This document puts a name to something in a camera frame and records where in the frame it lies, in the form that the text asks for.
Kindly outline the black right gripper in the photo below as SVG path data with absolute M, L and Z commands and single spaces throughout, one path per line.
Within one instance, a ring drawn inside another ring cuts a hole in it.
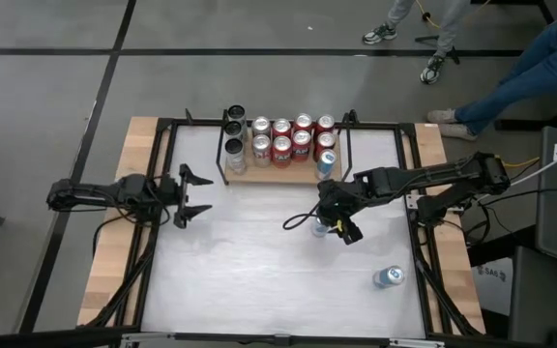
M 331 223 L 326 233 L 339 232 L 341 221 L 341 238 L 347 245 L 359 242 L 363 238 L 361 229 L 349 218 L 359 212 L 359 185 L 355 182 L 338 182 L 326 180 L 317 184 L 319 202 L 316 214 L 322 223 Z

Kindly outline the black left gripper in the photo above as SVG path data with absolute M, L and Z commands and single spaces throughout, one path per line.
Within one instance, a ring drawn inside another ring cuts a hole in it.
M 184 229 L 187 227 L 188 221 L 212 208 L 212 205 L 187 206 L 189 202 L 188 185 L 206 186 L 212 185 L 214 182 L 196 176 L 185 163 L 179 167 L 179 178 L 180 182 L 177 183 L 174 178 L 163 176 L 158 188 L 158 198 L 164 207 L 176 207 L 176 211 L 172 215 L 173 223 L 178 228 Z

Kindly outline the blue silver Red Bull can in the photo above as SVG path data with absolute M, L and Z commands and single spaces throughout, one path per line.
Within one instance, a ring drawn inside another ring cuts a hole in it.
M 382 289 L 398 286 L 404 279 L 404 271 L 398 265 L 379 270 L 372 276 L 373 284 Z
M 329 180 L 332 176 L 335 164 L 337 163 L 337 155 L 331 149 L 323 150 L 319 154 L 316 164 L 316 177 L 319 181 Z
M 328 234 L 329 227 L 324 225 L 319 217 L 315 217 L 310 225 L 310 232 L 314 237 L 324 238 Z

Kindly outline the white Celsius can black lid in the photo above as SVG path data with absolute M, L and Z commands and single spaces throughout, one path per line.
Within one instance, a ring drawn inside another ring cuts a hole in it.
M 231 105 L 227 109 L 227 118 L 230 122 L 239 123 L 243 128 L 247 125 L 246 111 L 239 104 Z
M 226 165 L 236 174 L 242 175 L 247 170 L 245 159 L 245 145 L 238 138 L 231 138 L 224 145 Z
M 223 127 L 223 132 L 227 140 L 238 139 L 244 142 L 246 132 L 238 121 L 228 121 Z

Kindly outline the silver Diet Coke can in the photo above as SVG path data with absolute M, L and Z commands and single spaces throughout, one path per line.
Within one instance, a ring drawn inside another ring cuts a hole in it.
M 260 134 L 271 137 L 272 122 L 265 116 L 258 116 L 251 122 L 251 132 L 253 137 Z
M 271 164 L 272 140 L 265 134 L 256 135 L 252 142 L 253 162 L 257 167 Z

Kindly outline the red can with black graphic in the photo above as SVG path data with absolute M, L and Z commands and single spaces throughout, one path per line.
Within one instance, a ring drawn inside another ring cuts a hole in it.
M 323 131 L 319 133 L 315 140 L 315 148 L 313 153 L 313 158 L 315 161 L 319 161 L 321 153 L 324 150 L 333 150 L 336 145 L 335 135 L 330 131 Z

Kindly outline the red Fanta can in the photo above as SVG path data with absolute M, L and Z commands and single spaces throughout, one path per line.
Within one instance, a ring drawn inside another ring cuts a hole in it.
M 297 130 L 292 135 L 292 156 L 295 161 L 305 161 L 308 159 L 311 134 L 306 130 Z
M 311 133 L 313 129 L 313 120 L 310 115 L 306 113 L 298 114 L 293 121 L 294 131 L 306 131 Z
M 315 133 L 333 132 L 335 128 L 335 117 L 330 114 L 323 114 L 316 119 Z
M 292 136 L 291 122 L 284 118 L 276 119 L 272 124 L 272 136 L 273 138 L 280 136 L 290 138 Z

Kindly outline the red soda can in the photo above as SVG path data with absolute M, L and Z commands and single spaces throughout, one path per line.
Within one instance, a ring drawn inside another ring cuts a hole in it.
M 272 162 L 275 167 L 284 168 L 291 163 L 292 143 L 285 135 L 278 136 L 273 141 Z

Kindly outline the white table cover sheet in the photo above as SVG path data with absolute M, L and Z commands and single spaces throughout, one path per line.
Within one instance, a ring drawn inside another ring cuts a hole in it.
M 146 295 L 146 332 L 407 337 L 425 334 L 404 204 L 367 208 L 353 219 L 363 238 L 314 237 L 290 217 L 316 203 L 315 185 L 226 185 L 216 166 L 220 129 L 180 127 L 172 163 L 212 185 L 191 187 L 212 205 L 186 228 L 158 234 Z M 398 265 L 403 282 L 373 284 Z

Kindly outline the wooden tray board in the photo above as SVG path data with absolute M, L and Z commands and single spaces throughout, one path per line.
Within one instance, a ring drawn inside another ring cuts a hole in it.
M 227 163 L 225 127 L 227 124 L 226 112 L 223 112 L 219 143 L 216 155 L 216 165 L 223 182 L 231 183 L 255 183 L 255 184 L 296 184 L 316 185 L 319 180 L 314 173 L 316 163 L 312 158 L 305 161 L 296 161 L 287 167 L 278 168 L 273 164 L 265 167 L 257 166 L 252 154 L 251 141 L 245 145 L 244 163 L 245 170 L 238 174 Z M 337 181 L 345 181 L 350 174 L 353 161 L 351 152 L 351 133 L 359 125 L 357 113 L 354 109 L 345 113 L 334 131 L 337 145 L 334 151 L 337 153 L 337 163 L 334 165 L 330 178 Z

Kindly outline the white printed box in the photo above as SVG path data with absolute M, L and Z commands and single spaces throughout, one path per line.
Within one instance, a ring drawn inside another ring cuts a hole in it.
M 509 315 L 513 289 L 513 261 L 502 258 L 472 268 L 481 308 Z

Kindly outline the grey box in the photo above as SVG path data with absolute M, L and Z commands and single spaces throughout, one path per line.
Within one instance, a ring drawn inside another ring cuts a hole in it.
M 557 258 L 518 246 L 512 285 L 508 338 L 547 343 L 557 333 Z

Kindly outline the black furniture leg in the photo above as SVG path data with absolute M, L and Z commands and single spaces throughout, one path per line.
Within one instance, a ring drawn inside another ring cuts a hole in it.
M 540 131 L 545 127 L 557 128 L 557 115 L 547 120 L 500 119 L 494 122 L 497 131 Z

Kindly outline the person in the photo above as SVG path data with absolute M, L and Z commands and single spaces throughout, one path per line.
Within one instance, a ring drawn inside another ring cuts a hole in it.
M 557 19 L 522 52 L 497 87 L 455 109 L 432 110 L 426 119 L 442 135 L 473 141 L 510 105 L 557 90 Z
M 416 0 L 394 0 L 386 20 L 365 33 L 362 42 L 373 45 L 382 41 L 393 40 L 397 35 L 397 26 L 407 17 L 415 2 Z M 440 23 L 436 51 L 428 59 L 424 70 L 420 74 L 422 83 L 433 84 L 439 79 L 445 59 L 452 51 L 461 20 L 464 18 L 469 5 L 470 0 L 445 0 L 445 11 Z

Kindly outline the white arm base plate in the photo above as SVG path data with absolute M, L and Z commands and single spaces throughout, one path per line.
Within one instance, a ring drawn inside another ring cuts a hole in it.
M 421 194 L 406 194 L 405 195 L 405 202 L 407 205 L 407 208 L 410 210 L 417 210 L 418 209 L 418 201 L 422 198 L 423 196 Z M 455 212 L 455 213 L 460 213 L 464 211 L 464 207 L 460 206 L 460 205 L 456 205 L 456 206 L 451 206 L 448 208 L 448 211 L 450 212 Z

